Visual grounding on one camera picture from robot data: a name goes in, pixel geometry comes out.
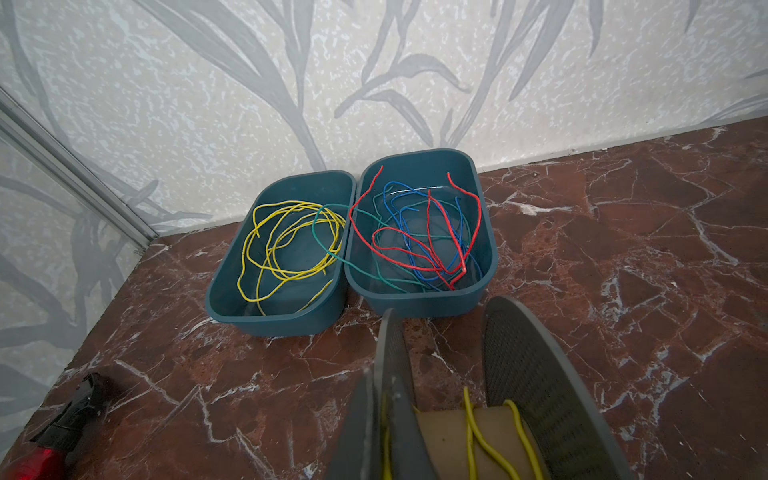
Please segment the dark grey foam spool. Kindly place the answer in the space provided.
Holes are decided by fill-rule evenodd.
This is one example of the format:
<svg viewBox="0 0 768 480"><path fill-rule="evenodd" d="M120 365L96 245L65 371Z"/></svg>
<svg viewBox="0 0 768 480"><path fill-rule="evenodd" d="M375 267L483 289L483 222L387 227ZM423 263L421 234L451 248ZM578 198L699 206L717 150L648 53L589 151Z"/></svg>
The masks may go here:
<svg viewBox="0 0 768 480"><path fill-rule="evenodd" d="M608 424L564 351L522 303L493 297L483 312L486 399L514 403L532 429L553 479L630 479L633 474ZM395 393L414 396L402 322L391 311L380 325L373 370L380 406L382 478L386 424Z"/></svg>

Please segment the teal bin with yellow cables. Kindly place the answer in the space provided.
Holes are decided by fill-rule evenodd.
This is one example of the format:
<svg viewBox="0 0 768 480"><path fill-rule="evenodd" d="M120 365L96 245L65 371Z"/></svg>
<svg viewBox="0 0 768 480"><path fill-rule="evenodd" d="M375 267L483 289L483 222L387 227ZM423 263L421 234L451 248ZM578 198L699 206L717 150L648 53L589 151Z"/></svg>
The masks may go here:
<svg viewBox="0 0 768 480"><path fill-rule="evenodd" d="M209 316L256 337L313 335L346 302L343 257L355 178L341 170L278 180L256 198L205 297Z"/></svg>

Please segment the teal bin with red cables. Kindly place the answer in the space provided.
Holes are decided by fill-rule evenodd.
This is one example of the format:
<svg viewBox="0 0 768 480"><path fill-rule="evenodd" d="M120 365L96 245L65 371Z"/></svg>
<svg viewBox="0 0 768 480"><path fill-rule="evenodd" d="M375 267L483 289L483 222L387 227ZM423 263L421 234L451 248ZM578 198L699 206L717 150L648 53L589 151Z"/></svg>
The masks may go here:
<svg viewBox="0 0 768 480"><path fill-rule="evenodd" d="M376 312L412 318L472 310L498 253L475 164L454 149L392 155L363 173L344 267Z"/></svg>

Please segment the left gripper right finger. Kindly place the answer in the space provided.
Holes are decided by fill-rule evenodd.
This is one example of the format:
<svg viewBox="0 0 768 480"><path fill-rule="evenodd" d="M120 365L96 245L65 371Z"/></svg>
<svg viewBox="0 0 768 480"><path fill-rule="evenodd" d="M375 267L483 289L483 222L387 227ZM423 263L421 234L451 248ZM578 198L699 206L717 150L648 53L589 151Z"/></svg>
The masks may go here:
<svg viewBox="0 0 768 480"><path fill-rule="evenodd" d="M402 393L392 396L386 424L386 478L438 478L412 404Z"/></svg>

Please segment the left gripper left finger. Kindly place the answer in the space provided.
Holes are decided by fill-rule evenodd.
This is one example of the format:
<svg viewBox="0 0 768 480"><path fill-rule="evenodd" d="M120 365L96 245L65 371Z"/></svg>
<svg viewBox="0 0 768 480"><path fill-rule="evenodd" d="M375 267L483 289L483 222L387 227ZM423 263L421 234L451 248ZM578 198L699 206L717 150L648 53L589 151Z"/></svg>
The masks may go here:
<svg viewBox="0 0 768 480"><path fill-rule="evenodd" d="M380 406L373 373L364 371L348 405L326 479L381 479Z"/></svg>

